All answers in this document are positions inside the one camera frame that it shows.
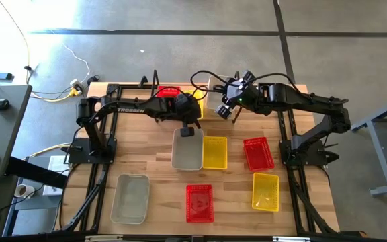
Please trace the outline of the yellow plastic mesh basket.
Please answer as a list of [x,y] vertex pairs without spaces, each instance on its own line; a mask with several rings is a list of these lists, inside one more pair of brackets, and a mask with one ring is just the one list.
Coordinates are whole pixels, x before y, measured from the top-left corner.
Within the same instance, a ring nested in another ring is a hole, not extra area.
[[252,209],[266,212],[280,210],[280,178],[267,173],[253,174]]
[[228,168],[228,139],[226,137],[204,137],[202,166],[204,169],[225,170]]
[[193,95],[198,100],[198,105],[200,107],[199,120],[201,120],[204,117],[204,99],[202,98],[204,96],[204,92],[196,91],[195,89],[185,90],[184,92]]

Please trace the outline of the silver metal bracket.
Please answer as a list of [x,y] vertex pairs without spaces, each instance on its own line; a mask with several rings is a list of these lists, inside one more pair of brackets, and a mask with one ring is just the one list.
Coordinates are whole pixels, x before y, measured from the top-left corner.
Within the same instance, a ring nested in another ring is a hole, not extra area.
[[122,241],[121,235],[90,235],[86,236],[84,242],[118,242]]
[[311,242],[309,237],[273,236],[273,242]]

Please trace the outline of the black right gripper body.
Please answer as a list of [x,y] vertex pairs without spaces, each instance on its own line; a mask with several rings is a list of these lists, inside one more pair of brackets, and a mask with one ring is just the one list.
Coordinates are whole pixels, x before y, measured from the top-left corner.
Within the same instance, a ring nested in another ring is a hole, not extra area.
[[238,79],[227,78],[225,93],[225,107],[233,110],[235,106],[242,106],[248,110],[257,109],[257,88],[249,83],[255,76],[246,70]]

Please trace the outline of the red plastic mesh basket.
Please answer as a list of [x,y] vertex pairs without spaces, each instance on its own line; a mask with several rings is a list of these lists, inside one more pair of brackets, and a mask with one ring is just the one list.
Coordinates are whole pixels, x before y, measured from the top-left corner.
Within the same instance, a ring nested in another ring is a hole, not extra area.
[[243,141],[243,148],[250,171],[265,171],[275,167],[273,156],[265,137]]
[[214,222],[212,185],[189,184],[186,186],[186,222]]
[[180,86],[158,86],[157,97],[177,97],[181,93]]

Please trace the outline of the grey plastic basket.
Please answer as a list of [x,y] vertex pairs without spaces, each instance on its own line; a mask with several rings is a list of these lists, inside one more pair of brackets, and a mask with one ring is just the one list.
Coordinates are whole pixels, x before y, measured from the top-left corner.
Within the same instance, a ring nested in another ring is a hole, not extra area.
[[122,174],[117,179],[110,220],[139,225],[146,220],[151,183],[146,175]]
[[[223,87],[225,87],[225,83],[221,82],[219,79],[217,79],[214,76],[210,76],[208,80],[208,89],[212,89],[215,85],[222,85]],[[222,94],[208,92],[206,101],[204,104],[204,108],[205,108],[204,118],[206,120],[221,119],[221,117],[216,113],[216,108],[220,104],[223,104]]]
[[181,129],[173,133],[171,152],[171,166],[177,170],[198,171],[202,168],[204,133],[200,129],[194,129],[194,135],[181,136]]

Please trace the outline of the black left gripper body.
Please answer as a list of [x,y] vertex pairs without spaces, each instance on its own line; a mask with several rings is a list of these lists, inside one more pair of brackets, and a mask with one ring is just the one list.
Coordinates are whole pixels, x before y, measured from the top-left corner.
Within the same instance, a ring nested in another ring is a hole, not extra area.
[[176,120],[200,126],[198,119],[201,117],[201,109],[197,99],[192,94],[179,94],[175,98],[175,110]]

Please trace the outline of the black desk leg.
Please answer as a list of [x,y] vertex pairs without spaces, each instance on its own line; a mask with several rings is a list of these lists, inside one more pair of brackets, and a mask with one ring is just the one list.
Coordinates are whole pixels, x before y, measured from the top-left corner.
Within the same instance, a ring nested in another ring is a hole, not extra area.
[[64,188],[67,181],[63,171],[51,171],[15,157],[9,159],[5,175],[15,175],[56,188]]

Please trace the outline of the white cardboard box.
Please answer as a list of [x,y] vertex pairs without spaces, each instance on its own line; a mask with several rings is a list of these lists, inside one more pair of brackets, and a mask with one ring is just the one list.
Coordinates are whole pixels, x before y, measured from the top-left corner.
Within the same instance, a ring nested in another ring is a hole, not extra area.
[[[64,163],[64,155],[56,155],[50,157],[48,169],[67,176],[69,174],[69,165]],[[62,194],[62,189],[54,186],[45,185],[43,188],[43,196],[59,196]]]

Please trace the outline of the black metal shelf rack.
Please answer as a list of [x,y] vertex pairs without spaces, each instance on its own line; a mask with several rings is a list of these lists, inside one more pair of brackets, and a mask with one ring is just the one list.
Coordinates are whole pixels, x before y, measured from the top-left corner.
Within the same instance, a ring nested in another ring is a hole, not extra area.
[[[153,71],[153,81],[152,81],[152,84],[151,84],[151,94],[150,95],[154,95],[154,94],[157,94],[157,90],[158,90],[158,86],[160,85],[159,83],[159,76],[157,74],[157,70],[155,69]],[[235,115],[235,117],[232,119],[232,123],[235,124],[240,113],[241,113],[241,110],[243,108],[240,107]]]

